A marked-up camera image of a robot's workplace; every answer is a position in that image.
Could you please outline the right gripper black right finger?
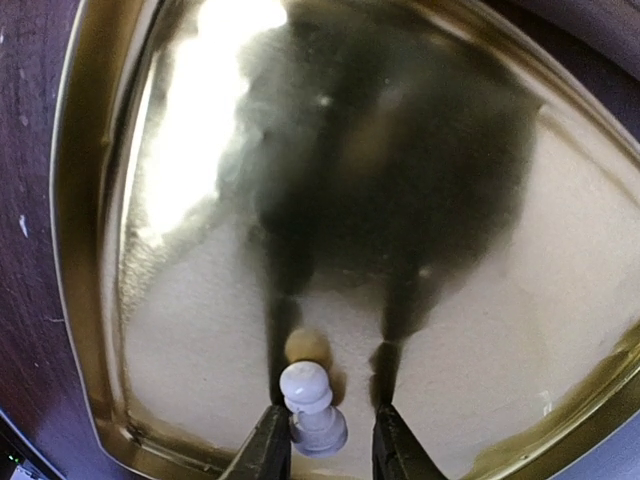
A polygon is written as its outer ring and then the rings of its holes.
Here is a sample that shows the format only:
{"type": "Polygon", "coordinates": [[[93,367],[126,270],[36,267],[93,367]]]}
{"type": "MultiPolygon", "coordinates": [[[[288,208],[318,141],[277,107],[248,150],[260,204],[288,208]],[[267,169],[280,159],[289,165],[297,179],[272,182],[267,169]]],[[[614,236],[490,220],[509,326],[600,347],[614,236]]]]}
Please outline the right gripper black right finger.
{"type": "Polygon", "coordinates": [[[376,411],[372,441],[375,480],[442,479],[438,469],[399,412],[391,404],[376,411]]]}

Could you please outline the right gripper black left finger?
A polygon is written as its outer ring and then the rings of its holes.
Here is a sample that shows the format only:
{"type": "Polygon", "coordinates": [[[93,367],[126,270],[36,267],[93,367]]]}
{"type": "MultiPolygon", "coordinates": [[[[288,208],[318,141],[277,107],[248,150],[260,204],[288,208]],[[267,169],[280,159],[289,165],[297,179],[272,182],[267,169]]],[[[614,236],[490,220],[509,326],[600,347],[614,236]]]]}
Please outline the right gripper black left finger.
{"type": "Polygon", "coordinates": [[[291,478],[289,411],[269,406],[222,473],[224,480],[288,480],[291,478]]]}

